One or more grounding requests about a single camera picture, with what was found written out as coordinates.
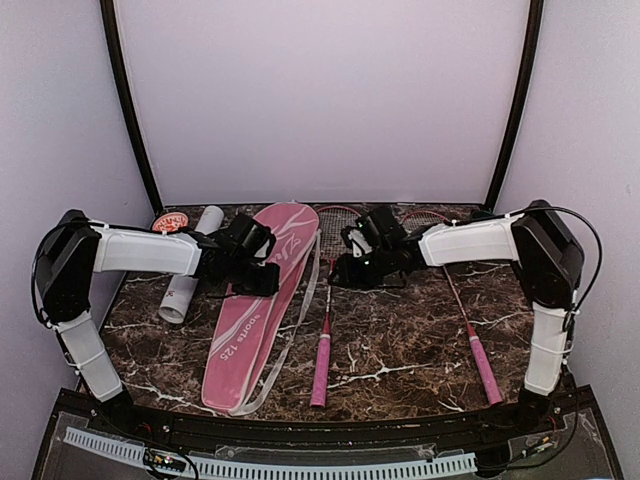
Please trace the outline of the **black frame post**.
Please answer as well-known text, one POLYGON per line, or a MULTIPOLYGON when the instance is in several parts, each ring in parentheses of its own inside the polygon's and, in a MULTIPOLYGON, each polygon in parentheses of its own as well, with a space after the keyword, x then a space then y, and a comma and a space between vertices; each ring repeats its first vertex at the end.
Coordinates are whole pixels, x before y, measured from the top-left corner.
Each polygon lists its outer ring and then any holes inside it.
POLYGON ((483 207, 489 211, 493 211, 496 208, 516 144, 534 68, 543 11, 543 0, 529 1, 522 53, 511 107, 494 172, 483 204, 483 207))
POLYGON ((138 173, 140 174, 152 211, 155 214, 159 214, 164 210, 164 205, 144 145, 142 131, 129 85, 127 67, 125 65, 116 18, 116 4, 112 0, 100 0, 99 5, 112 75, 138 173))

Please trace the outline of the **left black frame post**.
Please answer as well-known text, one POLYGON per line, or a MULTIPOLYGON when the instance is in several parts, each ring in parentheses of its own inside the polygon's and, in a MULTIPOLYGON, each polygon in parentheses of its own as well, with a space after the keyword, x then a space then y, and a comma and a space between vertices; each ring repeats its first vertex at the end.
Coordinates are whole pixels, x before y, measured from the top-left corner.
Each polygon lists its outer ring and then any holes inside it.
POLYGON ((116 4, 112 0, 100 0, 99 5, 112 75, 138 173, 140 174, 152 211, 155 214, 159 214, 164 210, 164 205, 144 145, 142 131, 129 85, 127 67, 125 65, 116 18, 116 4))

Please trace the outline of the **red patterned bowl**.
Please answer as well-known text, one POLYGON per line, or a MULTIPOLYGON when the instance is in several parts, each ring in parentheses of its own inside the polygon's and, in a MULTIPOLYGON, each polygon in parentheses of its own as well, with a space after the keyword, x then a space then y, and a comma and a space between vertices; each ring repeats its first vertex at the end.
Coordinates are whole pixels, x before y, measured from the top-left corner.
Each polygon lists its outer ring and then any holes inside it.
POLYGON ((189 218, 182 212, 170 212, 160 216, 152 225, 152 230, 160 233, 172 233, 187 227, 189 218))

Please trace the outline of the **white shuttlecock tube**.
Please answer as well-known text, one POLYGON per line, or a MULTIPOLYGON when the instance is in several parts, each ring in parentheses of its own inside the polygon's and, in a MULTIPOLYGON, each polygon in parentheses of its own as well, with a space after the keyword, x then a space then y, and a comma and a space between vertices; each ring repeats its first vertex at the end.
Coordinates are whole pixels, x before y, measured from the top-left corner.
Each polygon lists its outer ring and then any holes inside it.
MULTIPOLYGON (((216 231, 224 219, 224 212, 217 206, 207 206, 200 216, 195 230, 205 235, 216 231)), ((158 316, 171 324, 182 324, 196 290, 198 280, 192 277, 174 276, 158 308, 158 316)))

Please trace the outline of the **pink racket cover bag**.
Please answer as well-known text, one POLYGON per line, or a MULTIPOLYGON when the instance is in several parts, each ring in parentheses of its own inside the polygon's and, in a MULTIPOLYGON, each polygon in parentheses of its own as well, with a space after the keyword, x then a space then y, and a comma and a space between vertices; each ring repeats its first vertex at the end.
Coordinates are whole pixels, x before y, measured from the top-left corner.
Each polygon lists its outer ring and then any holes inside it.
POLYGON ((268 260, 280 267, 279 291, 268 298, 238 296, 223 301, 202 381, 201 401, 235 414, 262 376, 277 330, 303 276, 319 227, 309 205, 272 204, 255 215, 276 237, 268 260))

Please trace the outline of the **pink badminton racket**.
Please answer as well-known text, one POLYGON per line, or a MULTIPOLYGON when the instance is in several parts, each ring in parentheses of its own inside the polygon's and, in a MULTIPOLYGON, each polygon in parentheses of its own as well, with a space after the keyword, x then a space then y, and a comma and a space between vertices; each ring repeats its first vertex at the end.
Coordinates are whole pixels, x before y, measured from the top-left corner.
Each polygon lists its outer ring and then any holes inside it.
MULTIPOLYGON (((327 262, 327 276, 330 276, 333 273, 336 260, 345 252, 345 246, 341 238, 341 230, 347 225, 353 225, 360 214, 351 207, 330 205, 321 207, 318 210, 318 216, 321 229, 321 259, 327 262)), ((310 406, 312 408, 323 408, 326 404, 331 352, 331 305, 332 286, 330 282, 327 282, 325 318, 318 343, 310 398, 310 406)))
MULTIPOLYGON (((443 223, 446 218, 436 212, 429 210, 418 210, 412 213, 406 214, 401 220, 401 224, 408 230, 414 231, 425 225, 433 225, 443 223)), ((503 398, 498 387, 497 381, 493 374, 490 362, 487 358, 484 347, 476 334, 474 327, 470 324, 466 310, 461 302, 459 294, 454 286, 454 282, 446 267, 442 268, 445 278, 449 284, 449 287, 454 294, 455 300, 458 304, 459 310, 465 321, 466 330, 468 334, 469 345, 473 354, 475 364, 478 373, 481 377, 484 390, 490 406, 498 405, 503 402, 503 398)))

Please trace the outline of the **black front rail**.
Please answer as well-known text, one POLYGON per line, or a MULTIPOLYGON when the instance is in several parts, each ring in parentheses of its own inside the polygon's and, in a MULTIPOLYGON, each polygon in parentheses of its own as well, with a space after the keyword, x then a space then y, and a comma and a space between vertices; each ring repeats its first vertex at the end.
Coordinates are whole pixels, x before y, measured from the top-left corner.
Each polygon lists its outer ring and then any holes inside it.
POLYGON ((63 414, 82 427, 120 435, 153 446, 183 451, 213 452, 223 446, 290 450, 355 450, 433 444, 449 449, 487 450, 504 446, 528 433, 558 432, 568 425, 564 418, 575 411, 576 393, 558 391, 547 411, 534 424, 522 427, 516 416, 524 408, 516 403, 485 410, 439 416, 365 422, 251 421, 170 412, 139 405, 127 405, 114 421, 86 394, 61 389, 50 414, 46 433, 61 424, 63 414))

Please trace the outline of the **dark green cup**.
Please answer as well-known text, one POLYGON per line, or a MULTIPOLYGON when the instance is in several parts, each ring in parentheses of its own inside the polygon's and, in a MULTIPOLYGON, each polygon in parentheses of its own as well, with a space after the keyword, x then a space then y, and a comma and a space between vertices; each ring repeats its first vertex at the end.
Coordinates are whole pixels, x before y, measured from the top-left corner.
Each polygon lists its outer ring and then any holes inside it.
POLYGON ((493 213, 485 210, 474 210, 470 214, 472 220, 485 220, 493 216, 493 213))

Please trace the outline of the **right black frame post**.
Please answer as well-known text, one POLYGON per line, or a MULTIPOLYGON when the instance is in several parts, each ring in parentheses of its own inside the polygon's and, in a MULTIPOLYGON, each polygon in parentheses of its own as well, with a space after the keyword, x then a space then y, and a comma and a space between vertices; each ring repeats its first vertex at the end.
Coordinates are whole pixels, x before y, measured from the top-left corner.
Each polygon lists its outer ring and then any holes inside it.
POLYGON ((511 107, 494 172, 483 204, 483 207, 489 211, 493 211, 496 208, 516 144, 534 68, 543 11, 543 0, 529 1, 522 53, 511 107))

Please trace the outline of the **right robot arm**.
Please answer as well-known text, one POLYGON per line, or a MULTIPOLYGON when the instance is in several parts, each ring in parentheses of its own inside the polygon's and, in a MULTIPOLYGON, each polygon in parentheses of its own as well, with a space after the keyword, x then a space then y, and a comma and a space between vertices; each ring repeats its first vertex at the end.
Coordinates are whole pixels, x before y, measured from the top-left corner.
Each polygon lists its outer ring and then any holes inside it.
POLYGON ((329 282, 370 290, 395 273, 406 276, 463 262, 509 262, 534 314, 530 358, 510 424, 530 434, 549 416, 580 307, 584 250, 559 214, 537 200, 513 213, 407 231, 393 210, 382 205, 340 228, 347 251, 335 261, 329 282))

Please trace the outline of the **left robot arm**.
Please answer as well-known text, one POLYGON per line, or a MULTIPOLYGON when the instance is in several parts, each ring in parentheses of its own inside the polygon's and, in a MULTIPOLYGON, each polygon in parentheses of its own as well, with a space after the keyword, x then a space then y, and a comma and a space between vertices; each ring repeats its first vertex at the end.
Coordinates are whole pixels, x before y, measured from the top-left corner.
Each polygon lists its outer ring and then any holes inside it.
POLYGON ((120 436, 141 427, 140 412, 118 375, 92 319, 94 274, 158 272, 229 284, 231 296, 270 297, 280 268, 269 256, 273 231, 246 215, 205 234, 189 227, 157 232, 109 225, 67 211, 39 243, 31 269, 31 300, 38 322, 55 332, 67 363, 104 404, 101 417, 120 436))

